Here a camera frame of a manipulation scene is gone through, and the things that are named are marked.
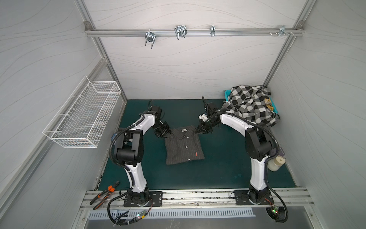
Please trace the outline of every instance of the checkered cloth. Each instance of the checkered cloth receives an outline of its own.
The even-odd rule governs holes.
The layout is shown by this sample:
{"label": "checkered cloth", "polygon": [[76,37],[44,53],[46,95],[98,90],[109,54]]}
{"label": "checkered cloth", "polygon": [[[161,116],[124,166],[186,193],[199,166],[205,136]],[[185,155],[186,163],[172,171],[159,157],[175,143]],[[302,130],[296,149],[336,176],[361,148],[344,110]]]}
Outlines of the checkered cloth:
{"label": "checkered cloth", "polygon": [[274,126],[280,121],[280,116],[266,107],[265,99],[270,95],[267,86],[236,86],[231,89],[229,101],[223,107],[248,121]]}

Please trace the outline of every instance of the workstation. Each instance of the workstation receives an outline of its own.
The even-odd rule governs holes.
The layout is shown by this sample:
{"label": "workstation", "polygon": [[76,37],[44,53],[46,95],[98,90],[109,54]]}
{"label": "workstation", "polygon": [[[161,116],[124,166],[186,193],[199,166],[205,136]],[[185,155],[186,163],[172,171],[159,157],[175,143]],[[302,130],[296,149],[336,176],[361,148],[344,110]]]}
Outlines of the workstation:
{"label": "workstation", "polygon": [[362,3],[0,9],[0,228],[361,228]]}

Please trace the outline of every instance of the dark gray pinstriped shirt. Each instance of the dark gray pinstriped shirt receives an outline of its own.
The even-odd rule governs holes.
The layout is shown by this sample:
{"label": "dark gray pinstriped shirt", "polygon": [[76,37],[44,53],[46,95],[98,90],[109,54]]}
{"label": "dark gray pinstriped shirt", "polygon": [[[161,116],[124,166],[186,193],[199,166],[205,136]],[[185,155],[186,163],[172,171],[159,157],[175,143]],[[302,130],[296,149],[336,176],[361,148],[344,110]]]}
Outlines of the dark gray pinstriped shirt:
{"label": "dark gray pinstriped shirt", "polygon": [[172,129],[172,134],[166,135],[167,165],[205,158],[195,130],[194,126],[185,126]]}

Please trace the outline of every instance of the pliers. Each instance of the pliers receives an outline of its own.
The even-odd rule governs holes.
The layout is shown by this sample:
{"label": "pliers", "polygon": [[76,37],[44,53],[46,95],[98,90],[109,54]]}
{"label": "pliers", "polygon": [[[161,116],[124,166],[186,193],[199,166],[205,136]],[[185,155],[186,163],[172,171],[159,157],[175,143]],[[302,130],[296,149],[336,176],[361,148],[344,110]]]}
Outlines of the pliers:
{"label": "pliers", "polygon": [[108,197],[109,197],[109,195],[111,194],[111,193],[113,193],[114,192],[114,190],[115,190],[115,188],[117,187],[119,185],[119,181],[116,181],[116,183],[114,183],[113,185],[110,185],[109,187],[108,187],[108,189],[106,189],[106,190],[104,190],[103,192],[101,192],[101,193],[99,193],[98,195],[96,195],[95,197],[94,197],[94,199],[92,199],[91,201],[90,201],[90,205],[92,205],[97,199],[99,199],[100,197],[101,197],[101,195],[103,195],[104,193],[107,193],[106,195],[105,195],[105,197],[99,202],[99,204],[97,204],[94,208],[93,208],[93,210],[95,210],[95,209],[97,209],[97,208],[99,208],[107,199],[108,199]]}

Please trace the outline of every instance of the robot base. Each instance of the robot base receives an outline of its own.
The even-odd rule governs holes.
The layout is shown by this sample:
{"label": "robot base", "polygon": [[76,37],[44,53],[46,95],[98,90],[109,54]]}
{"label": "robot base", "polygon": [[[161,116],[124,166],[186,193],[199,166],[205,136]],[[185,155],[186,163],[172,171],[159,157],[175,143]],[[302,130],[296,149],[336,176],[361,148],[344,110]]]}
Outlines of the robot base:
{"label": "robot base", "polygon": [[260,191],[254,188],[249,188],[249,190],[234,190],[234,196],[236,205],[268,205],[270,203],[267,200],[273,203],[271,192],[267,187]]}
{"label": "robot base", "polygon": [[127,194],[123,206],[124,207],[149,207],[149,199],[153,201],[153,207],[161,207],[161,203],[163,201],[163,192],[149,192],[149,197],[147,201],[144,199],[135,196],[134,193]]}

